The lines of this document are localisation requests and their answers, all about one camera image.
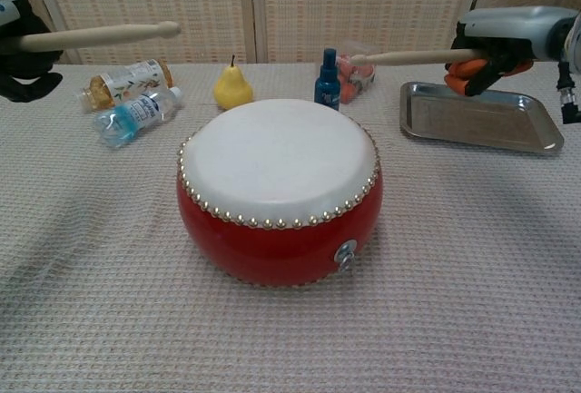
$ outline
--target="textured tablecloth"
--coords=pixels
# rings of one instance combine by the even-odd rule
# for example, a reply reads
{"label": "textured tablecloth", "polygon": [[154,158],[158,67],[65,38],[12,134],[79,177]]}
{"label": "textured tablecloth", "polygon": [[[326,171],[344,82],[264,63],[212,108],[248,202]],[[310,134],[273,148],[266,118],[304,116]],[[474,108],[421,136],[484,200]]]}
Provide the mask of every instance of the textured tablecloth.
{"label": "textured tablecloth", "polygon": [[[116,152],[70,98],[107,69],[0,101],[1,390],[581,391],[581,125],[555,65],[496,86],[545,103],[554,158],[406,138],[400,86],[443,68],[380,68],[341,108],[380,149],[377,231],[352,274],[299,290],[226,276],[182,226],[175,152],[219,113],[222,66],[174,66],[185,107]],[[243,71],[257,98],[312,97],[312,64]]]}

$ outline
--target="pear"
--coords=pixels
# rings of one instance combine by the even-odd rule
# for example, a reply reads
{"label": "pear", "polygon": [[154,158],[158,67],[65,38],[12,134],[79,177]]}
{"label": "pear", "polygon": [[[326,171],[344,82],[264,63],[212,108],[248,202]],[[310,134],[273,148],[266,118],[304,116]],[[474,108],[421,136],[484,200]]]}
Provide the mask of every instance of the pear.
{"label": "pear", "polygon": [[251,103],[253,99],[252,88],[244,79],[241,69],[234,64],[234,57],[214,85],[214,99],[225,110]]}

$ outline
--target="silver tray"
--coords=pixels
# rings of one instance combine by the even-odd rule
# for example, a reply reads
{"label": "silver tray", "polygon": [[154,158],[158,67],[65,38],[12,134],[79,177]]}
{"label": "silver tray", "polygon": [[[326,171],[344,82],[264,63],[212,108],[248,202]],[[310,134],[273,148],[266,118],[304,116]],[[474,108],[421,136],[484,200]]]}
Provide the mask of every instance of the silver tray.
{"label": "silver tray", "polygon": [[429,139],[555,154],[563,136],[537,99],[520,93],[486,91],[470,98],[443,84],[401,86],[399,124]]}

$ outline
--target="bottle label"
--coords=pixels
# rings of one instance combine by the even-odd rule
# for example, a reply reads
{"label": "bottle label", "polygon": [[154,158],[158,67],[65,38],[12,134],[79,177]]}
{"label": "bottle label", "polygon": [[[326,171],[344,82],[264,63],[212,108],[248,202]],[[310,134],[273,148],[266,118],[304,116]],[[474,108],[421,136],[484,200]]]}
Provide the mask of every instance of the bottle label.
{"label": "bottle label", "polygon": [[159,104],[146,95],[140,95],[134,101],[127,103],[125,107],[129,110],[140,130],[162,119]]}
{"label": "bottle label", "polygon": [[124,66],[102,74],[101,78],[117,103],[134,98],[147,89],[166,85],[163,69],[155,60]]}
{"label": "bottle label", "polygon": [[321,104],[326,105],[331,109],[339,110],[340,94],[323,91],[318,92],[320,92],[320,95],[315,95],[315,101],[320,101]]}

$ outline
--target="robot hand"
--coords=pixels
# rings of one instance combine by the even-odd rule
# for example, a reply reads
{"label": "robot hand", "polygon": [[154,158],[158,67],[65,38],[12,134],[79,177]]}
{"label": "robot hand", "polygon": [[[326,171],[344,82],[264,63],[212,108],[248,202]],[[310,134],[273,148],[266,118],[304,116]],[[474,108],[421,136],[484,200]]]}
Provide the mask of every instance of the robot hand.
{"label": "robot hand", "polygon": [[[33,13],[28,0],[0,0],[0,39],[49,32],[43,20]],[[0,55],[0,95],[18,103],[48,95],[63,80],[60,74],[50,73],[62,53]],[[34,81],[23,84],[16,79]]]}
{"label": "robot hand", "polygon": [[452,49],[484,51],[487,60],[446,64],[445,81],[465,96],[478,95],[502,77],[519,74],[535,61],[558,63],[563,123],[580,123],[570,73],[581,74],[581,14],[563,7],[475,9],[456,27]]}

